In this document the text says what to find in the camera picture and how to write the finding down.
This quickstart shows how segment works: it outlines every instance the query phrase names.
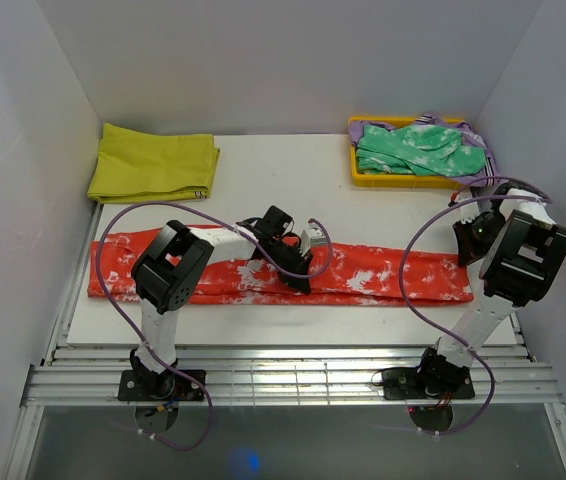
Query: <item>yellow-green fabric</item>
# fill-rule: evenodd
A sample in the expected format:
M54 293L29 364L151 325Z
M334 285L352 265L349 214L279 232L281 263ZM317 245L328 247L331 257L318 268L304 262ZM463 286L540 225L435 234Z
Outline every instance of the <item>yellow-green fabric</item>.
M149 135L106 123L87 196L101 203L207 198L218 156L212 135Z

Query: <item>red cloth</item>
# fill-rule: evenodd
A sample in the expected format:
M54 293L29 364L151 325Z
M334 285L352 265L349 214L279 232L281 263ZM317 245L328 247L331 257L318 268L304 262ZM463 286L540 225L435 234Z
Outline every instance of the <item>red cloth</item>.
M159 229L108 235L101 257L108 289L119 301L138 301L132 265ZM96 278L98 242L92 242L88 296L104 297ZM263 260L237 260L209 265L189 303L271 305L402 305L398 268L402 250L366 245L333 244L330 267L310 280L312 293L303 295L283 285L276 270ZM327 247L313 248L310 273L325 264ZM469 302L472 292L465 268L456 255L413 252L405 272L410 298L420 305Z

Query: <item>yellow basket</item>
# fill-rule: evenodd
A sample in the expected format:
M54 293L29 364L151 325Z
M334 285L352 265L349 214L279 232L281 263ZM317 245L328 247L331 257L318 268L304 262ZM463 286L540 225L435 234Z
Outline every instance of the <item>yellow basket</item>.
M348 125L355 121L369 120L371 122L385 122L391 123L396 128L407 127L410 125L417 117L350 117ZM458 123L462 122L461 118L444 118L447 123ZM359 173L356 168L356 149L353 145L350 145L350 162L352 168L352 178L354 179L354 185L357 187L390 187L390 188L447 188L451 190L456 190L461 186L460 183L446 177L441 177L438 175L393 175L379 174L379 175L367 175L365 173Z

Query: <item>purple cloth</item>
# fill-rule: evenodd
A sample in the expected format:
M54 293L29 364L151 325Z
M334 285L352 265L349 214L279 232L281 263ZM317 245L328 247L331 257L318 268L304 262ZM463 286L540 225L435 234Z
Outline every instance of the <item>purple cloth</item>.
M383 122L373 122L370 120L359 120L356 122L352 122L349 125L349 133L350 133L350 142L355 147L358 145L359 140L363 137L363 128L365 125L374 125L376 127L385 128L387 131L396 130L394 125L389 123ZM478 173L474 175L468 175L465 177L454 177L459 183L468 183L474 179L483 178L483 177L491 177L494 175L498 175L498 170L496 169L496 161L494 160L494 155L492 151L489 149L483 137L477 134L470 124L467 122L459 122L454 124L449 124L441 117L437 117L431 113L426 113L425 115L417 118L412 125L438 125L439 127L448 127L448 128L455 128L456 130L460 130L463 134L463 145L469 145L471 147L479 147L485 150L485 168L481 169ZM477 187L486 187L490 185L494 185L495 180L484 180L483 182L477 182L475 186Z

